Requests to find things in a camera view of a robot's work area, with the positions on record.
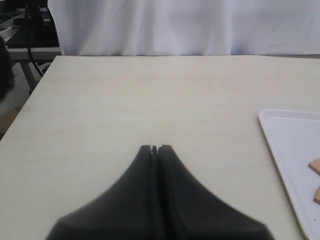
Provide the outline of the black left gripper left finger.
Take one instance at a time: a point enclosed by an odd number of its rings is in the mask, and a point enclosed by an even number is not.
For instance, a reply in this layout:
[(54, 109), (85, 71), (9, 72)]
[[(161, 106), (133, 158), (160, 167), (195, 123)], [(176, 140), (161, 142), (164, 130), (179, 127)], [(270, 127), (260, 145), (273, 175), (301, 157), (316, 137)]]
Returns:
[(143, 145), (103, 194), (60, 218), (49, 240), (153, 240), (151, 148)]

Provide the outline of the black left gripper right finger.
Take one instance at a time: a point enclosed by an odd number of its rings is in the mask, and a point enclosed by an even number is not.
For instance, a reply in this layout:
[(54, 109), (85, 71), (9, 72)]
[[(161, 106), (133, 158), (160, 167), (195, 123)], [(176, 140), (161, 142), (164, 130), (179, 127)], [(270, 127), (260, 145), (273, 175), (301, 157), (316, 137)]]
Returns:
[(272, 240), (267, 226), (204, 187), (170, 145), (158, 150), (159, 196), (168, 240)]

